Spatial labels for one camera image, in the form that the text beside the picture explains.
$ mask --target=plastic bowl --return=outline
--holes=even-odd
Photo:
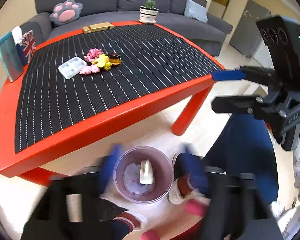
[[[123,183],[123,173],[131,163],[141,164],[149,159],[154,172],[155,187],[152,192],[138,195],[130,193]],[[137,204],[154,203],[167,195],[173,183],[173,168],[168,157],[161,151],[138,146],[126,151],[117,161],[114,168],[114,185],[119,193],[127,200]]]

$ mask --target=white plastic tray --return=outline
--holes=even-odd
[[[67,62],[58,67],[59,72],[66,78],[72,78],[77,75],[87,65],[83,59],[79,57],[73,57]]]

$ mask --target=wooden block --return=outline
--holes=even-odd
[[[103,31],[108,29],[113,29],[114,26],[111,23],[97,23],[89,26],[83,27],[83,33],[92,33],[97,31]]]
[[[91,33],[91,30],[89,29],[88,26],[83,27],[83,33],[84,34]]]

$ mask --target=potted cactus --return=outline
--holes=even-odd
[[[159,10],[155,8],[155,1],[148,0],[145,6],[140,6],[140,19],[142,23],[155,23],[155,17]]]

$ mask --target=yellow duck toy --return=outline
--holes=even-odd
[[[99,55],[92,64],[97,64],[97,67],[104,68],[104,70],[110,70],[112,66],[112,63],[109,61],[109,57],[106,56],[106,54]]]

